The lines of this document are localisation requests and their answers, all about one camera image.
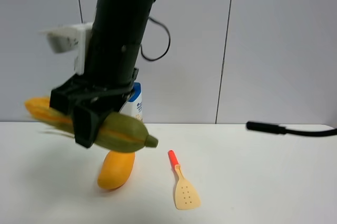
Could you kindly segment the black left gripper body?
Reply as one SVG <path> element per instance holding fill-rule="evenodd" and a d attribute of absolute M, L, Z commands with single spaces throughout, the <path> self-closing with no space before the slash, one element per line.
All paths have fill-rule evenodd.
<path fill-rule="evenodd" d="M 138 75 L 135 67 L 140 43 L 113 46 L 92 42 L 85 61 L 84 74 L 74 74 L 56 87 L 71 99 L 71 113 L 76 105 L 96 111 L 100 119 L 118 112 L 130 95 Z"/>

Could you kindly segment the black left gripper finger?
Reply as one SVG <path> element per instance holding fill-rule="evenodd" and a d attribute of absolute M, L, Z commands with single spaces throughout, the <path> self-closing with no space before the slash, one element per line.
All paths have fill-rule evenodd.
<path fill-rule="evenodd" d="M 76 105 L 72 111 L 75 142 L 85 148 L 90 148 L 96 140 L 101 119 L 91 108 Z"/>
<path fill-rule="evenodd" d="M 71 113 L 70 96 L 64 91 L 61 91 L 59 89 L 53 89 L 51 91 L 49 106 L 50 108 L 58 112 L 69 115 Z"/>

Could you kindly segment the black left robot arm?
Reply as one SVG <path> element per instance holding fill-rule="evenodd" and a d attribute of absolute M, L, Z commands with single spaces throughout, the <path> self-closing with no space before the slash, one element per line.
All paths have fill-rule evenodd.
<path fill-rule="evenodd" d="M 155 1 L 97 0 L 84 72 L 53 89 L 49 103 L 71 117 L 77 144 L 91 147 L 103 121 L 120 111 L 132 93 L 135 63 Z"/>

